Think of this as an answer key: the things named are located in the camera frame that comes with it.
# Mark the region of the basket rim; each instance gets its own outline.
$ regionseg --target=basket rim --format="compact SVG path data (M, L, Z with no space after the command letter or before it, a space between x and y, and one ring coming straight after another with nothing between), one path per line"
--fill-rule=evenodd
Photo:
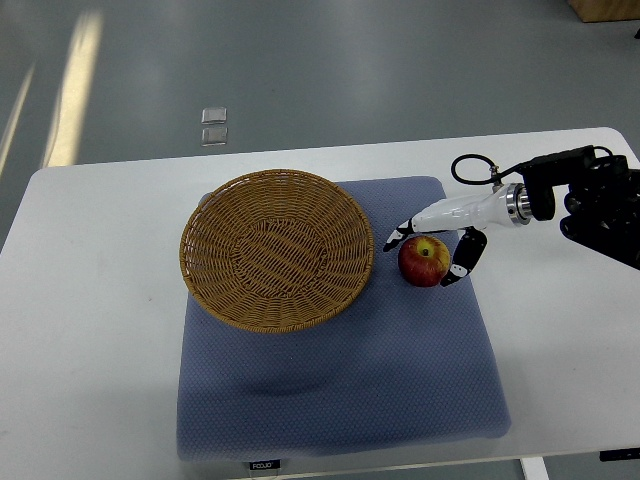
M318 315L316 317L313 317L311 319L308 319L305 322L292 323L284 327L263 327L263 326L256 326L256 325L247 325L234 318L231 318L227 315L224 315L215 311L215 309L210 305L209 301L199 293L198 291L199 289L197 288L197 285L194 283L192 275L188 272L187 266L186 266L185 248L187 247L187 237L189 232L191 231L190 227L194 219L198 215L202 214L202 212L205 211L207 206L210 205L209 200L211 198L215 198L216 196L222 194L223 192L232 189L235 185L250 182L252 178L264 177L264 176L277 176L277 175L283 175L283 174L296 175L299 177L314 179L320 184L322 184L324 187L329 187L335 192L337 192L338 195L342 197L344 201L346 201L350 205L351 208L354 209L354 212L357 214L357 216L361 220L361 226L364 228L364 232L366 236L366 245L367 245L366 264L358 284L353 288L351 293L339 305L329 309L325 313ZM182 236L180 238L179 259L180 259L180 270L182 272L182 277L185 284L187 285L189 293L197 300L199 305L207 313L209 313L216 319L223 321L224 323L227 323L237 328L241 328L243 330L255 332L255 333L290 333L290 332L304 330L304 329L313 327L315 325L318 325L320 323L323 323L329 320L330 318L340 314L342 311L344 311L358 297L358 295L360 295L365 285L369 281L369 278L371 277L371 272L373 270L374 253L375 253L375 241L374 241L373 231L371 229L371 224L369 222L369 219L365 214L364 210L362 209L362 207L360 206L360 204L346 190L344 190L340 185L332 182L331 180L328 180L314 173L306 172L303 170L297 170L297 169L274 168L274 169L266 169L266 170L249 172L249 173L237 176L227 181L223 185L219 186L213 192L207 194L205 197L203 197L200 204L190 215L189 220L187 221L184 227L184 230L182 232Z

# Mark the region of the wooden box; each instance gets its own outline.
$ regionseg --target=wooden box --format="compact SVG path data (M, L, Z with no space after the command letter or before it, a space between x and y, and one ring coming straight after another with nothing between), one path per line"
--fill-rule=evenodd
M640 19L640 0L569 0L583 22Z

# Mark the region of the mat label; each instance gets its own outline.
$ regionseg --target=mat label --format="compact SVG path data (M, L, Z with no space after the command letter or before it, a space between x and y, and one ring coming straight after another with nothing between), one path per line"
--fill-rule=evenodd
M280 460L263 460L249 463L249 470L275 470L280 468Z

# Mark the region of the white table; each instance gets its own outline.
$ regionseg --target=white table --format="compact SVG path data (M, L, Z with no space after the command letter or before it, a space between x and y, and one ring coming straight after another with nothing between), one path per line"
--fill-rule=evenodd
M249 476L241 464L193 466L175 453L187 296L178 242L200 197L223 182L282 167L334 181L430 175L448 196L488 193L456 183L451 161L482 153L504 170L587 144L638 166L623 137L601 128L36 173L0 255L0 478ZM464 173L486 175L477 164ZM554 221L488 229L472 274L509 433L287 460L281 478L640 446L640 272L564 239L564 192Z

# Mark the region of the black cable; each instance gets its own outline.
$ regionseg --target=black cable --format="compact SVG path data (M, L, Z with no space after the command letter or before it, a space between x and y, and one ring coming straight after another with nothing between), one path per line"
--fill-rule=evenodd
M605 152L607 152L607 155L609 155L610 157L613 157L613 152L611 150L609 150L607 147L602 147L600 145L598 145L597 147L593 147L594 150L603 150Z
M492 170L497 168L496 164L493 162L493 160L491 160L488 157L485 157L484 155L479 155L477 153L467 153L466 155L459 156L451 164L451 175L458 182L463 183L465 185L488 185L490 183L495 183L498 180L500 180L501 178L506 177L510 173L515 172L516 169L518 168L518 165L516 165L515 167L511 167L511 168L505 170L504 172L498 173L496 175L492 175L491 177L489 177L486 180L468 180L466 178L462 178L460 175L458 175L458 172L456 171L456 167L458 166L458 163L460 163L462 160L466 160L468 158L475 158L477 160L482 160L483 162L488 164L489 167L491 167Z

